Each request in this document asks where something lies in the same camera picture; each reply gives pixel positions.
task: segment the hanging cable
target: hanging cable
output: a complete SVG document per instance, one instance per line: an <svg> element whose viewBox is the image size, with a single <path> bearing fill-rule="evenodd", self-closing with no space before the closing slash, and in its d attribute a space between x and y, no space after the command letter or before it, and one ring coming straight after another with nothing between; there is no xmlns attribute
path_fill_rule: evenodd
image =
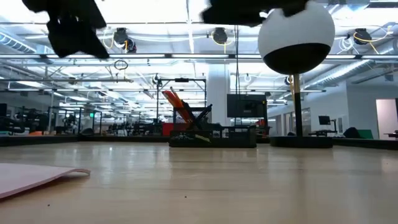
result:
<svg viewBox="0 0 398 224"><path fill-rule="evenodd" d="M106 29L104 30L104 36L103 36L104 38L102 39L102 43L104 44L104 46L105 46L107 49L111 49L111 48L113 47L114 33L115 33L115 32L113 32L113 34L112 34L112 42L111 42L111 46L109 47L109 46L107 46L107 45L105 44Z"/></svg>
<svg viewBox="0 0 398 224"><path fill-rule="evenodd" d="M373 50L375 51L376 54L379 54L379 52L376 50L376 48L374 47L374 45L372 44L372 42L369 43L371 45L371 47L373 48Z"/></svg>
<svg viewBox="0 0 398 224"><path fill-rule="evenodd" d="M391 33L390 33L390 27L388 27L387 32L386 32L386 34L384 35L384 37L380 37L380 38L377 38L377 39L374 39L374 40L364 40L364 39L361 39L361 38L357 37L356 34L357 34L357 32L355 32L354 35L353 35L353 37L354 37L355 39L360 40L360 41L362 41L362 42L369 42L369 43L372 43L372 42L376 42L376 41L385 39L385 38L386 38L388 35L390 35Z"/></svg>
<svg viewBox="0 0 398 224"><path fill-rule="evenodd" d="M235 33L235 51L236 51L236 81L235 81L235 94L239 95L239 103L237 105L240 105L241 102L241 84L239 81L239 26L234 27L234 33Z"/></svg>

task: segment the yellow cable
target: yellow cable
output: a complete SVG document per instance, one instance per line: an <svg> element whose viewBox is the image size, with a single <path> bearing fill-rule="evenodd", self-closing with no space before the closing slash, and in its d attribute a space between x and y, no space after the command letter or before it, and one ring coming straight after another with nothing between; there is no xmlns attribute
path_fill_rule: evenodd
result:
<svg viewBox="0 0 398 224"><path fill-rule="evenodd" d="M390 28L387 29L387 32L386 32L386 34L384 35L384 37L378 38L378 39L376 39L376 40L364 40L364 39L361 39L361 38L359 38L359 37L356 37L355 35L357 34L357 32L354 33L353 37L354 37L355 39L357 39L357 40L360 40L360 41L363 41L363 42L369 42L369 43L371 43L371 42L376 42L376 41L379 41L379 40L382 40L382 39L386 38L386 37L389 35L389 33L388 33L389 31L390 31Z"/></svg>
<svg viewBox="0 0 398 224"><path fill-rule="evenodd" d="M376 48L373 46L372 42L370 42L369 44L371 44L373 50L375 51L375 53L379 54L379 52L376 50Z"/></svg>
<svg viewBox="0 0 398 224"><path fill-rule="evenodd" d="M105 39L102 39L102 43L104 44L104 46L107 48L107 49L111 49L112 47L113 47L113 42L114 42L114 33L115 32L113 32L113 34L112 34L112 43L111 43L111 46L110 47L108 47L106 44L105 44Z"/></svg>

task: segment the ceiling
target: ceiling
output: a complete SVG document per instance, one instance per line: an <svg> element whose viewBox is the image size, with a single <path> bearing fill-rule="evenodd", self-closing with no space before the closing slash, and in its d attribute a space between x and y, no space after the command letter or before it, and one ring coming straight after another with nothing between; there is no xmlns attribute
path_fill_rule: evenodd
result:
<svg viewBox="0 0 398 224"><path fill-rule="evenodd" d="M19 40L33 49L46 46L50 49L47 38L48 30L46 23L49 19L46 13L35 14L30 12L22 1L2 1L0 7L0 34L4 33ZM202 10L208 7L206 0L95 0L105 21L107 28L97 30L97 35L104 45L112 45L113 32L118 27L125 27L130 38L137 46L138 54L235 54L236 45L234 41L233 26L216 26L203 24L200 18ZM352 11L346 6L326 6L331 12L336 29L335 42L330 54L376 54L369 44L351 44L350 40L344 40L347 34L353 34L356 28L366 28L374 39L381 39L374 43L375 48L391 42L398 32L396 1L392 1L384 7L370 7ZM211 38L215 27L224 27L229 37L227 45L218 45ZM258 54L257 35L260 26L239 26L239 54ZM113 45L108 49L112 54L123 54L123 50ZM0 45L0 54L21 54L8 46ZM211 60L211 59L172 59L172 58L132 58L125 59L129 64L125 70L118 70L114 63L117 60L100 61L94 59L52 59L51 65L38 63L37 60L8 59L3 60L4 69L23 68L24 70L13 70L14 76L0 73L3 78L27 78L41 80L45 78L63 79L114 79L117 82L78 82L71 85L67 82L43 83L47 88L99 88L99 89L134 89L154 90L153 79L159 78L207 78L211 66L228 64L228 72L231 74L231 88L235 87L236 62L234 60ZM339 65L349 63L344 60L325 61L310 72L302 74L303 82L309 82ZM285 76L278 74L268 68L261 60L245 60L239 63L240 85L242 89L284 89ZM180 92L181 98L191 99L193 105L204 105L205 94L203 82L174 83L170 82L164 89L173 86L175 89L191 89L192 92ZM72 93L59 93L68 96ZM111 96L105 96L110 103L143 102L140 108L152 110L155 100L154 92L144 91L119 91ZM93 102L103 102L105 99L98 94L84 92L78 94ZM68 99L71 103L84 103ZM165 104L164 115L170 114L170 105Z"/></svg>

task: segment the black stand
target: black stand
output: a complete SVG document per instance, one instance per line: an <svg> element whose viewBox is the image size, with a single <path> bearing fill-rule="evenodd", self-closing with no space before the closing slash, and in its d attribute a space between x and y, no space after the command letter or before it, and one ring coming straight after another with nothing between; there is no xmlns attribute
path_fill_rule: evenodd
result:
<svg viewBox="0 0 398 224"><path fill-rule="evenodd" d="M301 116L301 96L300 96L300 75L296 74L294 78L294 110L296 117L297 136L279 136L271 137L271 146L275 147L293 147L293 148L332 148L333 141L325 137L307 137L303 136L303 122Z"/></svg>

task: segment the white wall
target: white wall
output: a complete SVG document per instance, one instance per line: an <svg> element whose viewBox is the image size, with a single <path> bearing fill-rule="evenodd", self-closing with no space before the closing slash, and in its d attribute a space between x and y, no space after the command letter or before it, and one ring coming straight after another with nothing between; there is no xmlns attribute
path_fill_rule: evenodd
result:
<svg viewBox="0 0 398 224"><path fill-rule="evenodd" d="M349 128L348 126L348 102L346 83L342 82L337 87L326 88L325 93L310 93L305 96L302 101L302 109L311 109L311 130L316 131L320 129L330 129L331 126L319 125L318 116L327 115L330 119L343 118L343 130ZM287 106L278 106L268 110L268 117L276 116L278 114L285 114L294 111L292 102Z"/></svg>
<svg viewBox="0 0 398 224"><path fill-rule="evenodd" d="M385 133L398 130L398 116L396 100L376 100L377 124L379 127L379 138L391 140Z"/></svg>
<svg viewBox="0 0 398 224"><path fill-rule="evenodd" d="M398 98L398 87L348 85L347 98L349 125L357 129L370 129L373 138L379 139L376 100Z"/></svg>

